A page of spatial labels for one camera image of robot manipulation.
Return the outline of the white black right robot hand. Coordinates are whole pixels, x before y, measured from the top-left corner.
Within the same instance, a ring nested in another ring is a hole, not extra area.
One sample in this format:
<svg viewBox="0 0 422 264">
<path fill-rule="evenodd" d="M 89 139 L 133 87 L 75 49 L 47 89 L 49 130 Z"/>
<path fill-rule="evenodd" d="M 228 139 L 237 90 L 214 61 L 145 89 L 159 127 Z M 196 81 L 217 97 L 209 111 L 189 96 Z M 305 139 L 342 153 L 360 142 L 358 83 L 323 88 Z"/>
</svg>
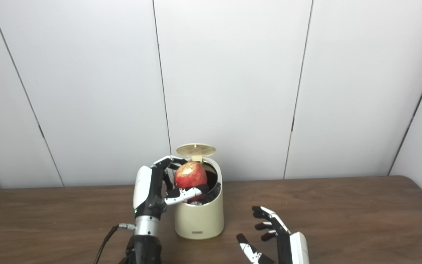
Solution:
<svg viewBox="0 0 422 264">
<path fill-rule="evenodd" d="M 265 219 L 256 224 L 255 229 L 268 229 L 268 232 L 261 236 L 261 240 L 266 242 L 275 238 L 278 256 L 278 260 L 274 261 L 250 244 L 244 234 L 240 233 L 236 239 L 244 255 L 252 264 L 308 264 L 310 262 L 307 240 L 301 232 L 292 233 L 279 215 L 271 209 L 253 206 L 252 211 L 253 217 Z"/>
</svg>

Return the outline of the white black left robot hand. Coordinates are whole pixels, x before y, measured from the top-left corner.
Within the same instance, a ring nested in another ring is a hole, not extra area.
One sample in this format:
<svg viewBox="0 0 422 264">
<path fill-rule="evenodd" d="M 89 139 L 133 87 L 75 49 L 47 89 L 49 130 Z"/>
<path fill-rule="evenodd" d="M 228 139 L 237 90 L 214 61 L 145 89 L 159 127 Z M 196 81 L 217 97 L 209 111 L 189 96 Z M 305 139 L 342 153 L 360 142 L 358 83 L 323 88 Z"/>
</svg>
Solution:
<svg viewBox="0 0 422 264">
<path fill-rule="evenodd" d="M 174 205 L 199 197 L 209 191 L 208 184 L 196 184 L 192 187 L 174 188 L 167 170 L 178 169 L 186 160 L 168 155 L 154 162 L 151 166 L 142 166 L 134 185 L 134 218 L 161 219 L 169 205 Z"/>
</svg>

